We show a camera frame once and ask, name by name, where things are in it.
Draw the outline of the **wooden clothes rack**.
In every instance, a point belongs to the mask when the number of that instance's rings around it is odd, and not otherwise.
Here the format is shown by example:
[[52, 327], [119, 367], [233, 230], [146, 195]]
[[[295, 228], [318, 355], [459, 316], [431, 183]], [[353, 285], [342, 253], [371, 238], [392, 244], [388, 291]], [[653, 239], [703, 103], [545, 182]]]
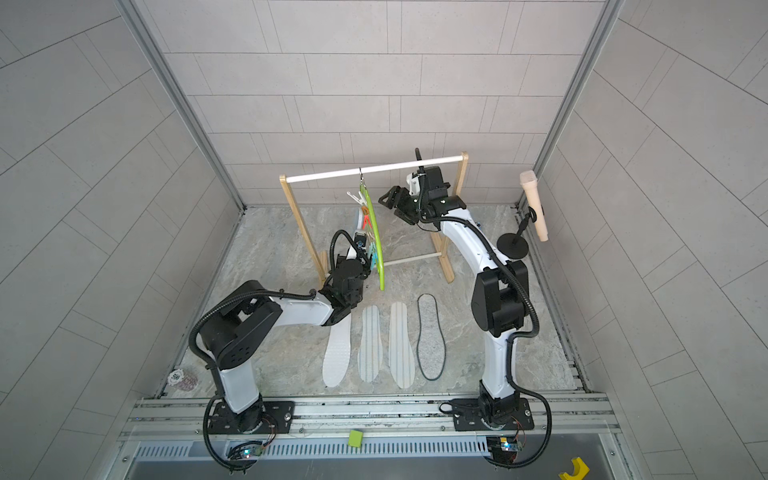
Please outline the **wooden clothes rack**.
[[280, 185], [288, 201], [289, 207], [294, 215], [297, 226], [299, 228], [299, 232], [302, 238], [304, 239], [305, 245], [310, 253], [311, 260], [313, 261], [313, 264], [314, 264], [315, 270], [317, 271], [317, 275], [319, 277], [320, 282], [325, 281], [326, 278], [329, 276], [330, 266], [333, 263], [335, 256], [328, 254], [328, 259], [325, 259], [324, 257], [320, 256], [317, 249], [315, 248], [311, 235], [307, 229], [306, 222], [300, 211], [297, 199], [292, 190], [293, 184], [306, 183], [306, 182], [317, 181], [317, 180], [328, 180], [328, 179], [342, 178], [342, 177], [358, 178], [359, 190], [362, 193], [363, 198], [359, 199], [355, 195], [352, 195], [351, 198], [359, 204], [359, 209], [361, 211], [359, 223], [360, 223], [360, 227], [363, 229], [363, 232], [366, 232], [366, 223], [364, 219], [365, 218], [369, 219], [369, 227], [373, 235], [374, 250], [376, 251], [375, 256], [376, 256], [377, 263], [376, 263], [375, 271], [379, 275], [381, 290], [383, 290], [385, 286], [385, 282], [384, 282], [385, 266], [394, 266], [401, 263], [409, 263], [409, 262], [413, 262], [421, 259], [429, 259], [429, 258], [436, 258], [439, 261], [439, 264], [442, 269], [446, 282], [452, 283], [455, 280], [455, 274], [447, 254], [447, 238], [442, 233], [430, 233], [430, 238], [435, 249], [434, 253], [429, 253], [429, 254], [420, 255], [420, 256], [406, 257], [401, 260], [392, 260], [392, 261], [384, 260], [383, 245], [382, 245], [381, 236], [378, 229], [378, 224], [376, 221], [376, 214], [373, 207], [373, 202], [371, 201], [370, 193], [367, 190], [367, 187], [365, 185], [365, 175], [373, 175], [377, 173], [397, 171], [397, 170], [403, 170], [403, 169], [416, 169], [417, 167], [427, 167], [432, 165], [443, 165], [443, 164], [450, 164], [450, 163], [459, 164], [456, 180], [452, 184], [454, 195], [459, 195], [463, 189], [466, 173], [468, 170], [469, 154], [467, 152], [462, 152], [458, 156], [433, 158], [433, 159], [427, 159], [427, 160], [415, 160], [412, 162], [401, 162], [401, 163], [394, 163], [394, 164], [375, 165], [375, 166], [370, 166], [365, 168], [334, 170], [334, 171], [328, 171], [328, 172], [322, 172], [322, 173], [304, 174], [304, 175], [296, 175], [296, 176], [281, 175], [279, 177]]

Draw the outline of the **white textured foam insole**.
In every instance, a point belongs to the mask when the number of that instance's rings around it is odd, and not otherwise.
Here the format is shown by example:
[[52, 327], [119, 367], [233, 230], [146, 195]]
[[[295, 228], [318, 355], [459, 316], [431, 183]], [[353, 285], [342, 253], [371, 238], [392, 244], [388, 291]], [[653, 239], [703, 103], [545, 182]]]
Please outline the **white textured foam insole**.
[[330, 328], [322, 366], [322, 378], [327, 388], [340, 385], [351, 358], [351, 315]]

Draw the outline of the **green clip hanger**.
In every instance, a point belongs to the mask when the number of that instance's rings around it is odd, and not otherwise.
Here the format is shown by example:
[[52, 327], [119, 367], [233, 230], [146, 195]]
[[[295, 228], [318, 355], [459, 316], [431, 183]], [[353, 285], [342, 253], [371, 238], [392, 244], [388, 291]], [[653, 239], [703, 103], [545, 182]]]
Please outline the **green clip hanger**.
[[360, 205], [361, 208], [361, 220], [360, 227], [362, 231], [373, 241], [373, 247], [371, 248], [372, 262], [375, 264], [375, 269], [378, 274], [379, 288], [381, 291], [385, 290], [385, 273], [384, 273], [384, 261], [383, 261], [383, 249], [381, 237], [378, 229], [376, 214], [371, 200], [370, 193], [364, 181], [363, 174], [360, 174], [359, 196], [351, 194], [351, 198]]

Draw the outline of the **white striped insole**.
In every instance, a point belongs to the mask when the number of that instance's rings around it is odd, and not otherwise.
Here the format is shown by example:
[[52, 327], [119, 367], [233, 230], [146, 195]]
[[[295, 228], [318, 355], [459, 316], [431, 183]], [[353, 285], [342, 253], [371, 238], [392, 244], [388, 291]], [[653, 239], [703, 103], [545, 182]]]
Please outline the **white striped insole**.
[[415, 356], [408, 335], [407, 306], [391, 305], [389, 325], [389, 370], [400, 389], [408, 389], [415, 380]]
[[378, 376], [383, 362], [383, 344], [380, 332], [380, 312], [377, 306], [362, 311], [362, 332], [358, 352], [358, 370], [361, 379], [372, 383]]

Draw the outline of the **dark grey felt insole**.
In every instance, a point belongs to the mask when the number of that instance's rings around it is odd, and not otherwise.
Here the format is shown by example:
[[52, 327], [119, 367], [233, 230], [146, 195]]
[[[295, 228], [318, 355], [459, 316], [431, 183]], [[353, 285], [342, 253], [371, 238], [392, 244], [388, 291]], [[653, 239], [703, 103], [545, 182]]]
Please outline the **dark grey felt insole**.
[[436, 381], [443, 374], [447, 356], [436, 298], [429, 293], [420, 295], [417, 299], [417, 312], [419, 317], [417, 361], [425, 379]]

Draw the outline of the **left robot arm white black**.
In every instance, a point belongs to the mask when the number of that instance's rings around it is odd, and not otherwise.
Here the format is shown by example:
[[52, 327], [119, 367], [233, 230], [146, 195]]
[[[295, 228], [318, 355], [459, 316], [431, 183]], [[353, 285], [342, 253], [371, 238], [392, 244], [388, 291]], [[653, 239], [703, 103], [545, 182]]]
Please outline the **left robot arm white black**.
[[250, 366], [269, 332], [279, 326], [332, 327], [362, 301], [373, 255], [363, 233], [334, 233], [330, 271], [322, 288], [307, 294], [268, 290], [256, 280], [240, 285], [192, 327], [189, 350], [203, 360], [223, 409], [221, 427], [251, 433], [266, 423], [263, 397]]

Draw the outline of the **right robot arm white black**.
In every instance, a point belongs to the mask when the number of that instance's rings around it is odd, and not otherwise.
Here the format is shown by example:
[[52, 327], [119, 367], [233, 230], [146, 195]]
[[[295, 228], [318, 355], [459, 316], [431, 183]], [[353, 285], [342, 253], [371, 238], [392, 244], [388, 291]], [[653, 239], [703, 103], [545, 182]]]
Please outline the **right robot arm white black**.
[[[505, 469], [527, 467], [542, 456], [552, 433], [547, 399], [515, 380], [516, 341], [534, 338], [540, 332], [540, 321], [529, 298], [528, 270], [523, 262], [510, 260], [491, 244], [466, 204], [459, 196], [450, 195], [449, 188], [439, 166], [420, 166], [408, 177], [407, 187], [392, 187], [379, 203], [410, 225], [436, 227], [475, 273], [470, 306], [476, 324], [485, 333], [479, 396], [474, 401], [449, 400], [440, 405], [440, 411], [457, 421], [474, 419], [491, 430], [513, 429], [514, 436], [491, 440], [486, 461]], [[529, 397], [544, 406], [545, 433], [538, 449], [520, 460], [519, 435], [533, 427]]]

